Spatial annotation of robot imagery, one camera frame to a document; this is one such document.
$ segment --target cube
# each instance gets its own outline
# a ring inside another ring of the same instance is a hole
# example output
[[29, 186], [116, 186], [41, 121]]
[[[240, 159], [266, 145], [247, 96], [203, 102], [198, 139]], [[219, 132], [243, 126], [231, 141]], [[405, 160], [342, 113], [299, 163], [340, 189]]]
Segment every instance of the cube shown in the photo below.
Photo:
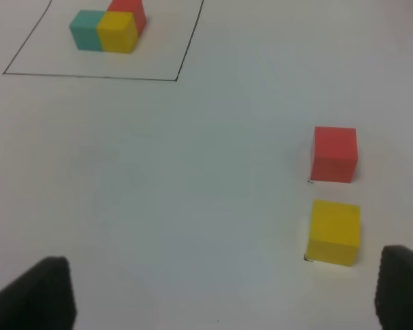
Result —
[[147, 18], [145, 17], [142, 0], [113, 0], [107, 9], [109, 12], [131, 12], [133, 14], [136, 29], [141, 35], [144, 31]]
[[353, 265], [361, 244], [361, 210], [359, 206], [315, 200], [308, 248], [311, 260]]
[[70, 23], [69, 28], [79, 50], [103, 50], [96, 28], [104, 13], [99, 10], [80, 10]]
[[97, 30], [105, 52], [131, 53], [138, 42], [131, 12], [106, 12]]
[[352, 182], [358, 163], [357, 130], [315, 127], [311, 162], [311, 180]]

